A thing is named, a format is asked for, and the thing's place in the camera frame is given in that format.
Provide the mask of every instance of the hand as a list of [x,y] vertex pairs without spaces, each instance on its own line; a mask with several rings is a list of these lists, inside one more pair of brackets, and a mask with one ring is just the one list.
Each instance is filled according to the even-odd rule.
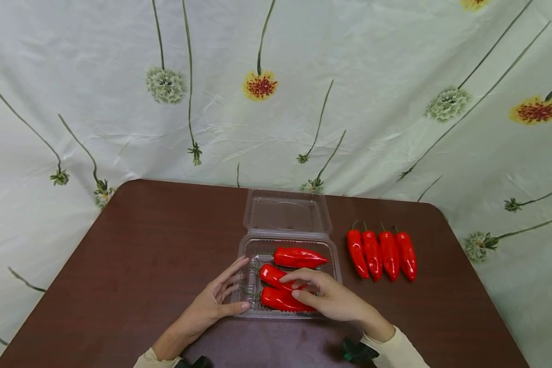
[[158,360],[175,359],[219,319],[249,309],[248,302],[223,304],[237,290],[238,286],[234,285],[235,274],[248,262],[249,258],[238,258],[205,287],[180,318],[153,344],[152,349]]
[[[311,283],[309,288],[293,291],[292,297],[315,308],[325,317],[336,321],[358,322],[369,337],[381,342],[388,341],[395,335],[395,328],[373,306],[339,284],[330,275],[301,268],[287,274],[280,282],[292,280],[296,280],[292,288]],[[320,296],[311,294],[310,288],[319,290]]]

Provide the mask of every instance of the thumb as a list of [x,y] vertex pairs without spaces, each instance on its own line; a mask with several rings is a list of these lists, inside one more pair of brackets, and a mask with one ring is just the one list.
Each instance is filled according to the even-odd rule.
[[303,290],[295,290],[292,292],[292,297],[295,298],[297,301],[303,303],[304,305],[313,307],[315,309],[319,309],[319,306],[321,305],[321,298],[318,296],[315,296],[308,291]]
[[237,315],[249,309],[248,302],[230,303],[219,305],[219,318],[227,317],[227,315]]

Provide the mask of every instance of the person's right hand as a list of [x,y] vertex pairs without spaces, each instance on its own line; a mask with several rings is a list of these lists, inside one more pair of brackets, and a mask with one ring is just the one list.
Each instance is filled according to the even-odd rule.
[[390,340],[395,334],[395,328],[373,306],[339,284],[330,275],[301,268],[287,274],[280,279],[280,282],[286,283],[292,280],[296,280],[292,288],[311,283],[319,290],[319,296],[308,292],[310,288],[295,290],[292,292],[292,297],[315,308],[325,317],[336,321],[356,321],[366,334],[382,342]]

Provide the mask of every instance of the dandelion print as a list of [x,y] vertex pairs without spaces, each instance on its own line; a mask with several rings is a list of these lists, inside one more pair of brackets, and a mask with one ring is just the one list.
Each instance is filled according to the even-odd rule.
[[492,0],[461,0],[461,5],[465,11],[476,12],[481,10]]
[[11,273],[16,279],[22,281],[25,285],[27,285],[27,287],[32,288],[33,290],[39,291],[40,293],[44,293],[44,292],[47,291],[47,290],[45,290],[44,288],[33,286],[31,283],[29,283],[27,280],[25,280],[21,275],[17,274],[16,271],[13,270],[12,268],[8,267],[8,270],[10,271],[10,273]]
[[537,228],[552,224],[552,220],[537,224],[535,226],[519,230],[518,232],[507,233],[501,236],[491,236],[491,233],[471,233],[465,239],[465,253],[469,260],[473,263],[484,262],[487,259],[487,249],[496,250],[500,240],[505,238],[529,232]]
[[527,202],[524,202],[524,203],[517,202],[517,200],[515,198],[510,198],[508,201],[505,201],[505,209],[508,210],[509,212],[517,212],[517,211],[521,210],[521,208],[524,205],[528,205],[530,203],[541,201],[544,198],[550,197],[551,195],[552,195],[552,191],[550,193],[544,195],[543,197],[537,198],[536,200],[527,201]]
[[536,95],[527,98],[509,111],[509,119],[525,125],[548,123],[552,120],[552,92],[542,100]]
[[329,89],[327,89],[327,93],[325,94],[325,100],[323,101],[323,107],[321,108],[321,116],[319,117],[319,125],[316,127],[316,134],[315,134],[315,140],[313,141],[313,144],[311,148],[309,148],[309,151],[304,155],[298,155],[296,158],[298,160],[298,163],[304,164],[309,160],[309,154],[311,153],[313,147],[315,147],[316,143],[316,137],[319,136],[319,129],[321,129],[321,121],[323,120],[323,112],[325,111],[325,105],[327,105],[327,99],[329,98],[329,92],[331,91],[331,86],[333,86],[333,80],[331,80],[331,83],[329,84]]
[[[517,18],[519,18],[519,16],[524,12],[525,9],[527,9],[528,5],[530,4],[528,3],[527,5],[525,5],[525,8],[523,8],[523,10],[521,11],[521,13],[519,13],[519,15],[517,15]],[[408,174],[410,174],[414,169],[415,169],[415,166],[417,166],[417,164],[420,162],[420,160],[422,160],[431,150],[432,148],[435,147],[436,144],[439,143],[439,141],[441,141],[452,129],[454,129],[459,123],[461,123],[462,120],[465,119],[466,116],[468,116],[468,114],[470,112],[472,112],[474,110],[474,108],[476,108],[491,92],[493,92],[493,90],[497,87],[497,85],[507,76],[507,74],[509,74],[509,72],[513,69],[513,67],[515,67],[517,65],[517,63],[520,61],[521,58],[523,58],[523,56],[525,55],[525,53],[527,53],[527,51],[530,49],[530,47],[532,47],[532,45],[534,44],[534,42],[536,42],[536,40],[542,35],[542,33],[544,31],[546,31],[546,29],[548,28],[548,26],[550,26],[550,22],[546,23],[546,25],[542,28],[542,31],[540,31],[533,39],[532,39],[532,42],[530,42],[524,49],[523,51],[521,51],[521,54],[519,54],[519,56],[515,59],[515,61],[513,61],[513,63],[511,65],[509,65],[508,69],[505,70],[505,73],[503,75],[501,75],[501,77],[498,78],[497,82],[495,82],[495,84],[493,84],[493,86],[491,86],[491,88],[489,88],[489,90],[476,102],[476,104],[474,104],[468,111],[466,111],[466,113],[464,115],[462,115],[462,117],[460,119],[458,119],[458,121],[456,121],[456,123],[454,123],[449,129],[447,129],[446,132],[444,132],[444,134],[440,135],[440,138],[438,138],[437,140],[435,140],[435,142],[431,145],[430,148],[427,149],[427,151],[425,151],[425,153],[423,154],[423,156],[421,156],[418,160],[416,160],[416,162],[409,168],[409,170],[407,171],[403,171],[403,173],[401,173],[401,175],[399,176],[399,179],[397,179],[397,181],[401,181],[402,179],[404,179]]]
[[151,5],[153,6],[155,27],[157,28],[157,40],[159,40],[159,53],[161,55],[162,66],[152,66],[149,68],[145,75],[145,85],[155,101],[164,104],[178,104],[182,101],[184,92],[186,92],[186,82],[184,82],[182,74],[165,68],[164,47],[162,45],[162,34],[159,30],[155,0],[151,0]]
[[431,100],[427,105],[425,115],[439,123],[445,123],[456,116],[462,115],[471,100],[472,95],[465,89],[459,89],[457,86],[451,85]]
[[51,150],[51,152],[55,155],[55,158],[57,159],[57,170],[55,171],[55,174],[49,176],[49,179],[52,180],[54,182],[54,186],[64,186],[67,184],[67,182],[70,180],[70,175],[67,174],[67,172],[65,170],[62,170],[61,169],[61,159],[59,158],[59,155],[57,152],[55,152],[54,148],[51,146],[51,144],[49,144],[40,134],[39,132],[37,132],[35,130],[35,128],[33,128],[31,126],[31,124],[27,123],[27,120],[23,119],[17,112],[16,110],[10,106],[10,104],[8,103],[8,101],[6,101],[6,99],[4,98],[4,96],[2,96],[2,94],[0,93],[0,99],[2,100],[2,102],[4,102],[4,104],[6,105],[6,107],[8,107],[10,109],[10,111],[12,111],[13,114],[15,114],[15,116],[20,120],[22,121],[23,124],[25,124],[27,126],[27,128],[29,128],[33,133],[35,133],[35,135],[37,137],[39,137],[39,139],[45,143],[45,146],[47,146],[49,148],[49,150]]
[[306,183],[304,183],[301,186],[301,191],[306,193],[316,193],[316,194],[321,194],[323,192],[323,184],[325,182],[321,180],[321,175],[323,174],[323,171],[325,171],[325,168],[327,167],[327,165],[329,164],[333,156],[335,156],[335,153],[337,152],[339,146],[341,146],[341,141],[343,141],[343,137],[345,135],[346,135],[346,131],[343,131],[343,134],[341,135],[341,138],[339,139],[337,146],[335,146],[335,150],[333,150],[333,153],[331,154],[331,156],[329,156],[329,159],[327,159],[325,166],[323,166],[321,171],[319,171],[319,174],[316,176],[314,180],[309,179]]
[[245,81],[243,82],[243,92],[246,97],[254,101],[264,101],[268,100],[276,92],[278,82],[274,78],[274,74],[268,70],[262,70],[261,59],[262,59],[262,46],[264,45],[264,35],[268,28],[268,20],[272,14],[276,0],[272,0],[270,4],[270,9],[268,11],[268,16],[266,16],[266,21],[264,22],[264,29],[262,30],[262,36],[260,38],[260,49],[258,50],[258,66],[257,73],[250,71],[245,75]]
[[96,183],[96,189],[94,190],[94,195],[96,196],[96,204],[98,208],[103,209],[104,206],[108,203],[110,200],[110,197],[114,194],[114,191],[116,188],[111,188],[108,186],[108,181],[106,179],[100,180],[98,179],[98,166],[96,164],[96,160],[94,157],[90,154],[90,151],[87,150],[87,148],[78,140],[78,137],[72,132],[70,127],[67,125],[66,121],[63,119],[61,115],[59,115],[59,120],[61,120],[63,126],[67,129],[68,132],[70,132],[70,135],[74,138],[74,140],[82,147],[82,149],[87,153],[87,155],[90,157],[91,161],[94,165],[93,170],[93,177],[94,182]]
[[188,44],[188,66],[190,68],[190,95],[188,97],[188,130],[190,131],[190,139],[192,140],[192,148],[188,148],[188,153],[192,154],[192,163],[194,166],[202,164],[201,155],[202,151],[198,147],[198,143],[194,140],[194,134],[192,134],[192,122],[191,122],[191,110],[192,110],[192,48],[190,46],[190,28],[188,27],[188,17],[186,16],[186,5],[182,0],[182,13],[184,15],[184,27],[186,27],[186,41]]

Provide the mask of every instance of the person's left hand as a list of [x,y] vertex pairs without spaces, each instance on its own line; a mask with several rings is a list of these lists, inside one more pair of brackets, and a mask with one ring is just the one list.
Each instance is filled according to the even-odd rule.
[[238,258],[204,288],[180,318],[153,344],[157,359],[175,359],[219,319],[241,314],[249,309],[248,302],[223,304],[223,301],[237,290],[238,285],[234,285],[235,275],[248,262],[249,258]]

